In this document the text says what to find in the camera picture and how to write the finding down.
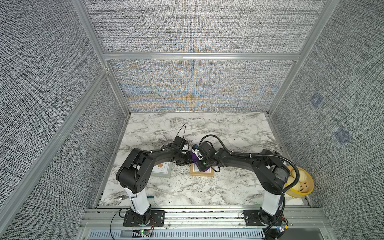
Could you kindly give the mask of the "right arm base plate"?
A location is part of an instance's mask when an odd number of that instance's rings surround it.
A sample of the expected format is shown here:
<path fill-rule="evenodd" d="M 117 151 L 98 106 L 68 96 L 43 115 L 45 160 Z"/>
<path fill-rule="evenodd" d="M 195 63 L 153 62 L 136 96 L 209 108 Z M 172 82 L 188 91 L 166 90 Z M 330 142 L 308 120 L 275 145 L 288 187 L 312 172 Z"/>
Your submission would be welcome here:
<path fill-rule="evenodd" d="M 282 223 L 282 219 L 278 220 L 278 217 L 283 217 L 281 210 L 278 210 L 277 213 L 273 216 L 268 215 L 265 212 L 259 213 L 259 210 L 244 210 L 243 211 L 244 220 L 246 222 L 246 226 L 254 227 L 261 226 L 266 227 L 274 223 L 274 226 L 280 225 Z"/>

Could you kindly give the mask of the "purple cloth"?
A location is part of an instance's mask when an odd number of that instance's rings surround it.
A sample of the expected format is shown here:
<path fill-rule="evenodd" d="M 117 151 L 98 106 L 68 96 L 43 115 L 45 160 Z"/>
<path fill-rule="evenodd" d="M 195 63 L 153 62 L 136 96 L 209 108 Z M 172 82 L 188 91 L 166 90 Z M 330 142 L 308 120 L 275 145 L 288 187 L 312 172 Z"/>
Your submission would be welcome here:
<path fill-rule="evenodd" d="M 197 151 L 191 150 L 191 157 L 195 166 L 200 172 L 206 172 L 208 169 L 210 169 L 210 167 L 206 166 L 204 161 L 199 158 Z"/>

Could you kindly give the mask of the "grey green picture frame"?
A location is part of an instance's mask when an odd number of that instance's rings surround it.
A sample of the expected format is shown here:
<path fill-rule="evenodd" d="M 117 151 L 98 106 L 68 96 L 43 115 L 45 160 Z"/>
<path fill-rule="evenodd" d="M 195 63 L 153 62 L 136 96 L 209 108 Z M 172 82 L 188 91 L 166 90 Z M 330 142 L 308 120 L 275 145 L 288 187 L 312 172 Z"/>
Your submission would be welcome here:
<path fill-rule="evenodd" d="M 152 177 L 161 177 L 161 178 L 170 178 L 172 174 L 173 163 L 161 163 L 153 167 L 151 176 Z"/>

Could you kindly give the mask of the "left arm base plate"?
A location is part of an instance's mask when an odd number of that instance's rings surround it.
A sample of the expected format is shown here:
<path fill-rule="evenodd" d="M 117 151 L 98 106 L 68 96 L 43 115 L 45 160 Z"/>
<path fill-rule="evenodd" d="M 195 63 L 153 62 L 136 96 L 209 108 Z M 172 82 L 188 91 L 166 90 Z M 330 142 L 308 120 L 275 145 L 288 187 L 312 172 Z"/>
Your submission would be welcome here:
<path fill-rule="evenodd" d="M 163 227 L 165 221 L 165 211 L 147 211 L 144 215 L 139 215 L 133 210 L 125 213 L 124 227 Z"/>

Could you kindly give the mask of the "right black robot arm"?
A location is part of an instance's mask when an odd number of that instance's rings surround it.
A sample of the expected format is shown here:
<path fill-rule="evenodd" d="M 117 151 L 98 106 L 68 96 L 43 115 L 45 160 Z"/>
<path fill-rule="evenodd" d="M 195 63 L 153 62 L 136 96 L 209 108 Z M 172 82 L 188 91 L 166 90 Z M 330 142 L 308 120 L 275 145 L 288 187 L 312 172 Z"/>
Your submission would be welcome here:
<path fill-rule="evenodd" d="M 279 153 L 263 150 L 260 153 L 246 154 L 230 151 L 223 147 L 216 150 L 212 144 L 202 142 L 194 145 L 191 158 L 200 171 L 217 167 L 234 167 L 252 171 L 265 190 L 264 200 L 259 210 L 259 219 L 264 225 L 274 225 L 283 215 L 283 196 L 290 185 L 288 160 Z"/>

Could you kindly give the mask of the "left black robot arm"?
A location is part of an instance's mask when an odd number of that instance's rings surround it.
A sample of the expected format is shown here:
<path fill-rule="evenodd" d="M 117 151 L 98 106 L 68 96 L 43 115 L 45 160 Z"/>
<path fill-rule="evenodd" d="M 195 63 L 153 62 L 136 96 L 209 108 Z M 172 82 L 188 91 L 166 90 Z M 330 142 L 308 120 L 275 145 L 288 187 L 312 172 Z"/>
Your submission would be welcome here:
<path fill-rule="evenodd" d="M 190 164 L 189 145 L 177 147 L 169 144 L 157 150 L 143 151 L 134 148 L 116 174 L 116 180 L 126 191 L 131 201 L 129 214 L 140 225 L 151 221 L 152 206 L 147 199 L 146 186 L 155 165 L 176 161 L 178 164 Z"/>

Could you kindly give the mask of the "light wooden picture frame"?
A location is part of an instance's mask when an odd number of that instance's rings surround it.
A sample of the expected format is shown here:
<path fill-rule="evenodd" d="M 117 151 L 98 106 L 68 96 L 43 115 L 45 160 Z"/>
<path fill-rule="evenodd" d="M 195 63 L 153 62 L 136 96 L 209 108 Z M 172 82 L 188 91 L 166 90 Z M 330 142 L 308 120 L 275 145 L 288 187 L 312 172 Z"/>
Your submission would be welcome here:
<path fill-rule="evenodd" d="M 194 177 L 213 177 L 215 172 L 210 168 L 206 171 L 200 171 L 195 164 L 191 164 L 190 175 Z"/>

